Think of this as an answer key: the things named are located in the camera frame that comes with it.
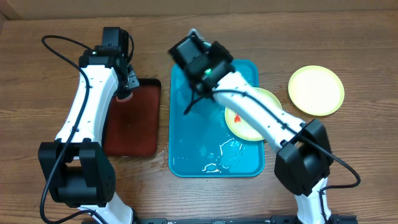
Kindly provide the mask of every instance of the wood grain surface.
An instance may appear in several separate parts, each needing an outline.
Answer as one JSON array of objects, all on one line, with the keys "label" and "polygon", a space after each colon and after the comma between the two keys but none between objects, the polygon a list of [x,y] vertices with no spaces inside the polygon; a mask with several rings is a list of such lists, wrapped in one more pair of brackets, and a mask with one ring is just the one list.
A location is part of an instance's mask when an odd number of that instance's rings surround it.
[{"label": "wood grain surface", "polygon": [[8,19],[4,16],[4,14],[3,13],[1,13],[1,11],[0,11],[0,34],[1,34],[1,31],[2,31],[2,24],[4,23],[4,21],[7,21]]},{"label": "wood grain surface", "polygon": [[[140,78],[162,82],[159,145],[151,158],[110,158],[116,191],[141,217],[242,218],[294,215],[293,195],[266,166],[255,178],[183,179],[168,168],[169,90],[167,50],[190,28],[220,41],[236,58],[252,60],[261,87],[289,113],[307,121],[290,102],[291,74],[306,65],[333,70],[345,87],[343,106],[321,118],[333,152],[362,177],[356,189],[329,190],[333,213],[357,215],[360,223],[398,220],[398,11],[304,12],[225,16],[119,17],[52,21],[6,21],[0,36],[0,223],[42,223],[44,177],[37,159],[42,141],[53,141],[75,96],[78,72],[41,43],[64,35],[89,46],[101,43],[104,26],[120,26],[136,43],[133,65]],[[83,49],[62,40],[49,44],[77,61]],[[354,177],[334,163],[329,184]],[[46,213],[65,217],[74,209],[54,203]],[[80,223],[88,216],[70,223]]]},{"label": "wood grain surface", "polygon": [[397,0],[0,0],[10,20],[397,10]]}]

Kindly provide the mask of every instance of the orange object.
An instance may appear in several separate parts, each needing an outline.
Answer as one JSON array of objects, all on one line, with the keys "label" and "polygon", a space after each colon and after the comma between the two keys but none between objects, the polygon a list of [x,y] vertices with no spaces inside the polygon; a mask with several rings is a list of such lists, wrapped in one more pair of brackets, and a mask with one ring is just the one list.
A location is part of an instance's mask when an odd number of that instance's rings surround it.
[{"label": "orange object", "polygon": [[241,122],[241,117],[238,114],[236,114],[234,121],[235,123]]}]

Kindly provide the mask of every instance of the water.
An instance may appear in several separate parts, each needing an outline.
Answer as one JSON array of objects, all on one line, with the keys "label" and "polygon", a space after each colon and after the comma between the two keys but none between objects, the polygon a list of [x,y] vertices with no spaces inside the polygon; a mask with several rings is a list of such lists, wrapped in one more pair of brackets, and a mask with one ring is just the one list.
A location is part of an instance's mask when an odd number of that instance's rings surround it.
[{"label": "water", "polygon": [[[257,69],[246,60],[234,61],[248,82],[258,85]],[[203,99],[189,114],[183,112],[192,91],[174,66],[170,93],[169,166],[182,177],[247,177],[262,171],[264,145],[236,137],[227,127],[225,107]]]}]

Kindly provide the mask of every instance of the teal tray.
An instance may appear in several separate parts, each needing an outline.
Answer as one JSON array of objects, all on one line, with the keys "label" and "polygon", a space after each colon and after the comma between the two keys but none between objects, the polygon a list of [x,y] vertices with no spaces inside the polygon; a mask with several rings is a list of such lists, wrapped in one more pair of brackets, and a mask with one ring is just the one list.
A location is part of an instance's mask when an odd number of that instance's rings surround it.
[{"label": "teal tray", "polygon": [[[258,86],[257,67],[248,60],[234,60],[236,70]],[[225,106],[203,99],[189,114],[183,112],[192,91],[181,69],[171,74],[169,166],[179,177],[253,177],[265,166],[263,141],[246,141],[227,127]]]}]

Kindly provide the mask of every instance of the black motor joint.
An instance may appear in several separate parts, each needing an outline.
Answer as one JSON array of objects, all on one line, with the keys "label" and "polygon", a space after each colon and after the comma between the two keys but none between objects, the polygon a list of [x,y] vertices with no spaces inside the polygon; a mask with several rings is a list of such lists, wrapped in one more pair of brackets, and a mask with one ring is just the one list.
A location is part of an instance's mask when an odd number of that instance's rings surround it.
[{"label": "black motor joint", "polygon": [[190,88],[199,95],[211,97],[211,90],[229,72],[235,72],[231,65],[233,57],[217,41],[206,45],[196,33],[186,36],[170,50],[169,54],[183,70]]},{"label": "black motor joint", "polygon": [[129,33],[120,27],[104,27],[102,44],[92,50],[84,51],[79,58],[79,66],[86,68],[88,65],[104,65],[106,68],[114,68],[118,76],[118,89],[116,94],[123,98],[129,94],[125,88],[128,82],[128,74],[132,70],[129,66]]}]

